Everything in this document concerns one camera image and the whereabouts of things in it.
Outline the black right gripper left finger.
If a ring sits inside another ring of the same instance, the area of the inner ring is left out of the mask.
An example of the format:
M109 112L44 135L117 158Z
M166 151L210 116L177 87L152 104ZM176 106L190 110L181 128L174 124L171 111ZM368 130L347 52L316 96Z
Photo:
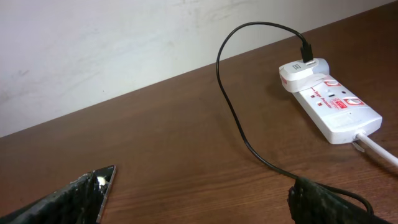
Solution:
M89 172L58 191L1 217L1 223L95 223L98 191L96 176L93 172Z

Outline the white power strip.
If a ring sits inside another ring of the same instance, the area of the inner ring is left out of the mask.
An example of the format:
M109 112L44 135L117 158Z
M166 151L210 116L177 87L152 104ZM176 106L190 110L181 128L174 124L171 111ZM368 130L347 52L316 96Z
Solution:
M292 94L331 144L351 143L357 134L370 135L381 127L382 116L330 74Z

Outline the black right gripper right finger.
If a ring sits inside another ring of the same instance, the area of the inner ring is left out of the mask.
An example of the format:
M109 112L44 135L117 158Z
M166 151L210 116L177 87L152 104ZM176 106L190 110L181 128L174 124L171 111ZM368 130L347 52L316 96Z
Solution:
M388 224L362 197L333 190L303 177L289 189L287 203L295 224Z

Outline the black smartphone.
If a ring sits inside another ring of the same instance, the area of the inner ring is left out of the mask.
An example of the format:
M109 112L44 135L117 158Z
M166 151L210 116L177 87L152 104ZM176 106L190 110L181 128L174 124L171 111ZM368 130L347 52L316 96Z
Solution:
M108 196L111 192L114 177L116 175L116 166L110 165L94 171L97 183L99 185L99 199L96 199L96 220L95 224L100 224L105 210Z

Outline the white usb charger adapter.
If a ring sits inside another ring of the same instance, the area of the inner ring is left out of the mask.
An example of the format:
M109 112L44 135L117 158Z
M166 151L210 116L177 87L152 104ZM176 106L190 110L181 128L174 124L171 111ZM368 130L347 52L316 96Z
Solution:
M323 58L315 58L306 63L298 60L279 67L282 86L290 93L314 87L329 74L329 64Z

